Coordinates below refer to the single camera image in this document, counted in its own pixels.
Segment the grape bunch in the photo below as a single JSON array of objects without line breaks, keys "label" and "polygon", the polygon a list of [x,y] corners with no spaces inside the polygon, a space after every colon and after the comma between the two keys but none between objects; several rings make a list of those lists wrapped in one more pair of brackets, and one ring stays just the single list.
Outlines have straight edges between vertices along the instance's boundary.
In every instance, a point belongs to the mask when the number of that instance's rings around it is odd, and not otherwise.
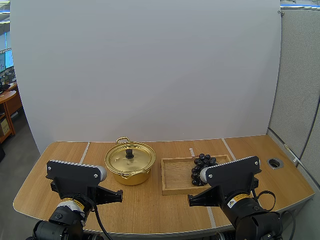
[{"label": "grape bunch", "polygon": [[191,170],[192,184],[198,187],[206,185],[207,183],[201,181],[200,179],[200,172],[202,169],[218,165],[216,158],[211,157],[209,154],[204,155],[203,153],[201,153],[199,155],[199,158],[196,158],[194,160],[194,164],[196,166]]}]

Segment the pot handle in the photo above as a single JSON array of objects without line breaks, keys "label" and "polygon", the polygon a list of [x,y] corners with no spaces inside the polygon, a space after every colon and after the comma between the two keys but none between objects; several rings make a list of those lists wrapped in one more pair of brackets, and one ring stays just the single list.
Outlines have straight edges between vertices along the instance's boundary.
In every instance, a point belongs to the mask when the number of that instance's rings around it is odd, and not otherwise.
[{"label": "pot handle", "polygon": [[126,179],[130,179],[130,178],[132,178],[133,176],[138,175],[138,174],[147,174],[147,173],[148,173],[147,170],[145,170],[145,169],[140,169],[140,170],[138,170],[138,171],[133,171],[133,172],[131,172],[131,173],[129,174],[129,176],[126,177]]},{"label": "pot handle", "polygon": [[118,145],[118,144],[119,144],[119,141],[120,141],[120,140],[123,140],[123,139],[127,139],[128,142],[131,142],[130,139],[129,139],[127,136],[122,136],[122,137],[119,137],[119,138],[116,140],[115,145]]}]

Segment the wooden desk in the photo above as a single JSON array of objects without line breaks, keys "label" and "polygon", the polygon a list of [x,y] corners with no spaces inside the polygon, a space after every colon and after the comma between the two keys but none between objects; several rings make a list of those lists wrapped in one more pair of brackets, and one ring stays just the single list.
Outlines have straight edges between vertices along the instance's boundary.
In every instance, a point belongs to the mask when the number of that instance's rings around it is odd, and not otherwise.
[{"label": "wooden desk", "polygon": [[[305,202],[314,194],[308,182],[281,149],[267,136],[253,136],[226,139],[236,158],[257,155],[262,172],[259,179],[259,193],[273,191],[276,195],[276,210]],[[51,180],[46,179],[46,163],[49,160],[79,162],[87,142],[54,142],[47,147],[18,192],[13,206],[20,213],[47,220],[60,202],[56,192],[50,188]],[[192,238],[209,235],[217,230],[230,228],[229,221],[218,207],[189,207],[186,195],[162,196],[161,158],[190,157],[194,154],[232,155],[221,139],[147,142],[156,153],[156,161],[150,178],[136,186],[125,186],[116,182],[109,174],[100,186],[112,191],[123,190],[122,203],[99,205],[101,221],[114,237],[175,237]],[[115,143],[90,142],[83,160],[84,164],[105,166],[105,156]],[[266,160],[280,158],[281,169],[271,169]],[[261,204],[268,208],[273,199],[262,196]],[[90,214],[85,229],[101,231],[94,214]]]},{"label": "wooden desk", "polygon": [[14,114],[18,109],[22,108],[22,101],[17,82],[13,83],[13,85],[9,87],[7,90],[5,90],[3,93],[13,90],[16,91],[16,95],[7,102],[8,113],[10,114],[10,116]]},{"label": "wooden desk", "polygon": [[4,114],[0,116],[0,120],[2,118],[6,118],[9,128],[10,130],[6,133],[6,135],[4,136],[0,136],[0,143],[2,144],[4,140],[6,140],[6,138],[12,134],[12,135],[16,135],[16,131],[14,128],[14,125],[12,123],[10,114],[9,114],[9,110],[8,110],[8,101],[12,98],[14,98],[17,95],[16,91],[7,91],[7,92],[3,92],[0,94],[0,104],[3,104],[3,106],[0,107],[0,109],[2,111],[4,111]]}]

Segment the pot lid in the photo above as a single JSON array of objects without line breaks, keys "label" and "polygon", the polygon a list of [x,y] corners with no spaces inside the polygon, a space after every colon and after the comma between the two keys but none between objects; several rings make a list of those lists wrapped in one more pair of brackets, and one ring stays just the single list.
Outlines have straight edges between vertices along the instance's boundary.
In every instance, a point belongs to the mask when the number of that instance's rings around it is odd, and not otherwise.
[{"label": "pot lid", "polygon": [[[120,139],[127,139],[129,142],[118,144]],[[151,147],[122,137],[107,153],[105,164],[112,172],[127,175],[141,169],[150,169],[155,160],[156,154]]]}]

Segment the yellow warning label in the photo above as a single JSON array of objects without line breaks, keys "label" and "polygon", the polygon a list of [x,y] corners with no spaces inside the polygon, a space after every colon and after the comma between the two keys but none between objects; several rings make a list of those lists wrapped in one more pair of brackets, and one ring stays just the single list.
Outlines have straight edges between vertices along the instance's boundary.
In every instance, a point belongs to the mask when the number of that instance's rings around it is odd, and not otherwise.
[{"label": "yellow warning label", "polygon": [[239,195],[233,197],[233,198],[228,202],[227,205],[228,205],[229,208],[232,208],[233,205],[235,205],[236,202],[240,201],[241,199],[245,199],[245,198],[250,198],[250,196],[249,196],[248,194],[245,194],[245,193],[239,194]]},{"label": "yellow warning label", "polygon": [[238,202],[240,201],[241,199],[245,199],[245,198],[250,198],[250,196],[248,194],[239,194],[237,196],[235,196],[233,199]]},{"label": "yellow warning label", "polygon": [[[64,199],[61,200],[61,202],[66,202],[66,201],[72,201],[72,198],[66,197],[66,198],[64,198]],[[74,200],[74,199],[73,199],[73,201],[74,201],[75,204],[77,204],[82,210],[85,209],[85,206],[84,206],[81,202],[79,202],[79,201],[77,201],[77,200]]]}]

